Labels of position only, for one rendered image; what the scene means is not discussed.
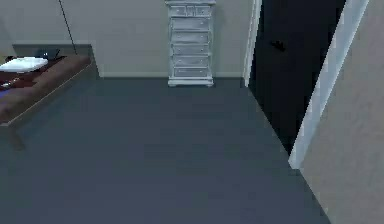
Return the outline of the white chest of drawers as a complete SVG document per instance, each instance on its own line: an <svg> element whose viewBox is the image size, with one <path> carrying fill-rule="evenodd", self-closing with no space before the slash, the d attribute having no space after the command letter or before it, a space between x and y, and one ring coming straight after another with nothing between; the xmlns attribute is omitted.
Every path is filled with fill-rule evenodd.
<svg viewBox="0 0 384 224"><path fill-rule="evenodd" d="M168 12L168 85L214 84L213 12L216 0L165 0Z"/></svg>

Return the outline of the black room door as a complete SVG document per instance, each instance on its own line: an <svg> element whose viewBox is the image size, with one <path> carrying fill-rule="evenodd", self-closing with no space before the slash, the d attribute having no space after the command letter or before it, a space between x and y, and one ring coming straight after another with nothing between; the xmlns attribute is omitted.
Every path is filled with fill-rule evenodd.
<svg viewBox="0 0 384 224"><path fill-rule="evenodd" d="M291 152L346 0L262 0L249 88ZM281 41L281 52L270 45Z"/></svg>

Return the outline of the thin black lamp pole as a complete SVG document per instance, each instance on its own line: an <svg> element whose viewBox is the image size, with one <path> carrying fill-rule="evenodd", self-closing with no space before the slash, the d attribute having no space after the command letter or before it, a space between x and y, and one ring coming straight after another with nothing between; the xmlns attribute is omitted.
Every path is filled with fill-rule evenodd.
<svg viewBox="0 0 384 224"><path fill-rule="evenodd" d="M58 3L59 3L59 6L60 6L60 10L62 12L62 15L63 15L63 19L64 19L64 22L65 22L65 25L66 25L66 28L67 28L67 32L68 32L70 41L71 41L71 46L73 48L73 51L74 51L75 55L78 55L77 49L76 49L76 46L75 46L75 43L74 43L74 40L73 40L73 37L72 37L71 29L70 29L70 26L69 26L69 23L68 23L68 20L67 20L67 16L66 16L63 4L62 4L62 0L58 0Z"/></svg>

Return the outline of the brown bed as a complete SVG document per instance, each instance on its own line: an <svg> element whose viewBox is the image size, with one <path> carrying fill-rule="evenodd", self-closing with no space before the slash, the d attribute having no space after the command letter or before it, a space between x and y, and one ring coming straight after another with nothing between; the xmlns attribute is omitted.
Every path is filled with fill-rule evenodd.
<svg viewBox="0 0 384 224"><path fill-rule="evenodd" d="M75 46L78 55L64 44L41 45L39 49L59 49L58 57L31 72L0 71L0 139L6 140L14 150L25 148L17 134L19 125L77 78L96 67L92 46ZM34 56L39 49L37 46L17 44L17 55L12 59Z"/></svg>

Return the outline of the black laptop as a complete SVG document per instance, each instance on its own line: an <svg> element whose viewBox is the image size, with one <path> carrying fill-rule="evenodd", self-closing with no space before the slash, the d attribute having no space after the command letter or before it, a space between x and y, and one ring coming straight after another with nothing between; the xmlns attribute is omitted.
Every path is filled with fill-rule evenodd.
<svg viewBox="0 0 384 224"><path fill-rule="evenodd" d="M59 55L60 50L59 49L39 49L35 53L36 58L44 58L49 61L55 60Z"/></svg>

